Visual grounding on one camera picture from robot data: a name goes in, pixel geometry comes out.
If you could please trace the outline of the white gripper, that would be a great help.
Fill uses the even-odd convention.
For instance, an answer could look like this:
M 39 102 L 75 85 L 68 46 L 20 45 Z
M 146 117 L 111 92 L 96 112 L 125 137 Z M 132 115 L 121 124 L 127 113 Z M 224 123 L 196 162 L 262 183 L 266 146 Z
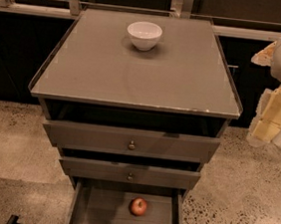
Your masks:
M 272 77 L 281 82 L 281 39 L 257 52 L 251 62 L 257 66 L 271 66 Z M 264 146 L 271 143 L 280 130 L 281 86 L 274 91 L 266 89 L 261 95 L 247 133 L 248 143 L 253 147 Z

